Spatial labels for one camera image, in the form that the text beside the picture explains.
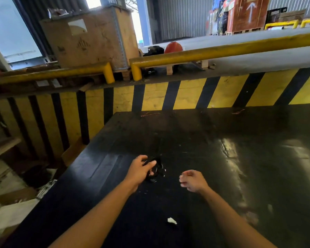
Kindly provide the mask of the person's right hand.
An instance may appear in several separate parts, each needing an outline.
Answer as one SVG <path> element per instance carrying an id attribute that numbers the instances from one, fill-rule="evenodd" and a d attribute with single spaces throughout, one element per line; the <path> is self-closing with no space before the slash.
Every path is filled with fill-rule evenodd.
<path id="1" fill-rule="evenodd" d="M 202 194 L 210 189 L 208 183 L 200 171 L 194 170 L 193 187 L 185 187 L 188 191 Z"/>

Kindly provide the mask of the person's left hand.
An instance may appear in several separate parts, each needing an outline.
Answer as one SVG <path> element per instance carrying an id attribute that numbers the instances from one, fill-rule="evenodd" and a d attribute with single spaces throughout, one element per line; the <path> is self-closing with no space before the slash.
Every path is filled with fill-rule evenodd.
<path id="1" fill-rule="evenodd" d="M 128 172 L 123 180 L 123 183 L 129 188 L 131 192 L 135 192 L 138 186 L 146 179 L 147 175 L 154 173 L 145 173 L 143 171 L 143 163 L 148 161 L 148 156 L 139 155 L 133 159 Z"/>

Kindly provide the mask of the person's left forearm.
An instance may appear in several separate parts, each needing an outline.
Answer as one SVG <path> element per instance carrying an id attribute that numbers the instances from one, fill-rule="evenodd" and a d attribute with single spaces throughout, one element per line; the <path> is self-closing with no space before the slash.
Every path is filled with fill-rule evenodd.
<path id="1" fill-rule="evenodd" d="M 140 183 L 124 179 L 48 248 L 100 248 L 126 201 Z"/>

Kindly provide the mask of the person's right forearm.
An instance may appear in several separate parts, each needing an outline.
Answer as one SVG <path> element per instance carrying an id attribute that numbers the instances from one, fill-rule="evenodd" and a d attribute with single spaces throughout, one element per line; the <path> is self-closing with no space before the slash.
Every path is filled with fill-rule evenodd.
<path id="1" fill-rule="evenodd" d="M 207 201 L 231 248 L 277 248 L 251 227 L 210 187 L 200 189 L 198 193 Z"/>

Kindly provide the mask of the yellow black striped barrier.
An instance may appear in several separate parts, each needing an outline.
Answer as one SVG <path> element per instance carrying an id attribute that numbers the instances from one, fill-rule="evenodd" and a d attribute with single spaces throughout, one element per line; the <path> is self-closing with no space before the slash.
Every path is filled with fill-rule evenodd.
<path id="1" fill-rule="evenodd" d="M 310 67 L 0 98 L 0 138 L 32 159 L 87 145 L 116 112 L 310 104 Z"/>

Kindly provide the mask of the wooden pallet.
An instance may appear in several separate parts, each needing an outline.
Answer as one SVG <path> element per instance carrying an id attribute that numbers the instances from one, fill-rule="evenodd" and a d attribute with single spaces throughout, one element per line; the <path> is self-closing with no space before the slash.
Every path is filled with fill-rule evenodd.
<path id="1" fill-rule="evenodd" d="M 209 60 L 191 61 L 173 65 L 166 65 L 166 75 L 183 73 L 186 71 L 206 71 L 215 70 L 217 64 Z"/>

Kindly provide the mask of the black bag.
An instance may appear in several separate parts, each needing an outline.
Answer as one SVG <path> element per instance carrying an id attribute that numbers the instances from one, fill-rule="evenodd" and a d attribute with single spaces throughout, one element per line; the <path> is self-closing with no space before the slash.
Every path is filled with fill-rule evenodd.
<path id="1" fill-rule="evenodd" d="M 158 45 L 149 46 L 148 52 L 143 54 L 143 57 L 164 54 L 164 51 L 165 49 Z"/>

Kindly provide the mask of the red hard hat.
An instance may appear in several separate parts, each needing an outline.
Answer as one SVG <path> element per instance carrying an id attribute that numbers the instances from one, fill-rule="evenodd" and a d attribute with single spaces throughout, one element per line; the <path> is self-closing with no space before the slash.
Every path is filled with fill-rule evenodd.
<path id="1" fill-rule="evenodd" d="M 173 41 L 168 43 L 164 49 L 164 54 L 169 54 L 169 53 L 176 53 L 176 52 L 182 52 L 183 47 L 180 43 Z"/>

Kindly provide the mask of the pile of cardboard scraps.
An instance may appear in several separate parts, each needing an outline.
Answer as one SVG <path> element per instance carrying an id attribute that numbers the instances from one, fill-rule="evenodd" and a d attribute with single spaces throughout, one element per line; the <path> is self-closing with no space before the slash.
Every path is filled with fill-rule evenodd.
<path id="1" fill-rule="evenodd" d="M 37 194 L 57 176 L 59 166 L 33 160 L 19 150 L 19 139 L 0 138 L 0 245 L 36 204 Z"/>

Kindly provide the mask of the large plywood crate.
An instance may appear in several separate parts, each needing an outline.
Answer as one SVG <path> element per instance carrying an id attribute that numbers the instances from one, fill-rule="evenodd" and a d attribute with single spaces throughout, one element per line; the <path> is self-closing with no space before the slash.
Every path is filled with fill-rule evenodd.
<path id="1" fill-rule="evenodd" d="M 113 71 L 130 68 L 140 56 L 131 11 L 118 5 L 93 8 L 40 21 L 62 68 L 96 63 Z"/>

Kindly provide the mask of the red crate with white arrow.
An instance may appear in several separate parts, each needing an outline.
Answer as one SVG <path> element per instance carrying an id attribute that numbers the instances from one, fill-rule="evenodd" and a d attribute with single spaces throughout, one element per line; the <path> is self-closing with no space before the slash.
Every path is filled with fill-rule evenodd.
<path id="1" fill-rule="evenodd" d="M 227 31 L 231 34 L 263 30 L 270 0 L 227 0 Z"/>

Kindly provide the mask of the brown cardboard box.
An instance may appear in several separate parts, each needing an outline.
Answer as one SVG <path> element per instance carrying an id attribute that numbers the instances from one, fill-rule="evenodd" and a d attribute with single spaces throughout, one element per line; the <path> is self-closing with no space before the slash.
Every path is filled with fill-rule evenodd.
<path id="1" fill-rule="evenodd" d="M 288 21 L 294 21 L 294 20 L 299 20 L 301 22 L 304 18 L 305 12 L 306 12 L 306 9 L 302 9 L 299 11 L 292 11 L 292 12 L 282 12 L 277 22 L 288 22 Z"/>

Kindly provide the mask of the long yellow guard rail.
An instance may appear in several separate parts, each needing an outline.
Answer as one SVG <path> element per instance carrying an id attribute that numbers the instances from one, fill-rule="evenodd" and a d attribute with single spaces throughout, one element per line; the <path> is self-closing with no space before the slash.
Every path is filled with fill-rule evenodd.
<path id="1" fill-rule="evenodd" d="M 185 62 L 224 58 L 245 54 L 294 49 L 310 46 L 310 33 L 250 41 L 233 45 L 213 46 L 203 49 L 186 50 L 175 53 L 159 54 L 129 60 L 134 81 L 142 79 L 141 68 L 163 65 L 176 65 Z"/>

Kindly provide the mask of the short yellow guard rail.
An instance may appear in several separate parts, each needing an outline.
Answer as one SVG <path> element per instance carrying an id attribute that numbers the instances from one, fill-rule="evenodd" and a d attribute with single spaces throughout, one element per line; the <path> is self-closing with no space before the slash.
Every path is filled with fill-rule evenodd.
<path id="1" fill-rule="evenodd" d="M 75 76 L 92 76 L 103 74 L 108 84 L 115 82 L 113 71 L 109 62 L 97 63 L 87 66 L 79 66 L 72 68 L 53 69 L 34 73 L 25 73 L 12 76 L 0 77 L 0 85 L 23 83 L 29 81 L 42 81 L 48 79 L 67 78 Z"/>

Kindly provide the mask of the distant yellow guard rail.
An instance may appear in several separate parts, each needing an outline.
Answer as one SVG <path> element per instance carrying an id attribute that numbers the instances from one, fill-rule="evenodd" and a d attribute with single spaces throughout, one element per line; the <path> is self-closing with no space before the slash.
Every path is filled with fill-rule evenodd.
<path id="1" fill-rule="evenodd" d="M 296 28 L 305 28 L 306 25 L 310 24 L 310 18 L 303 19 L 302 21 L 293 20 L 293 21 L 286 21 L 286 22 L 276 22 L 276 23 L 268 23 L 265 24 L 264 30 L 271 30 L 272 28 L 281 28 L 290 26 L 292 29 Z"/>

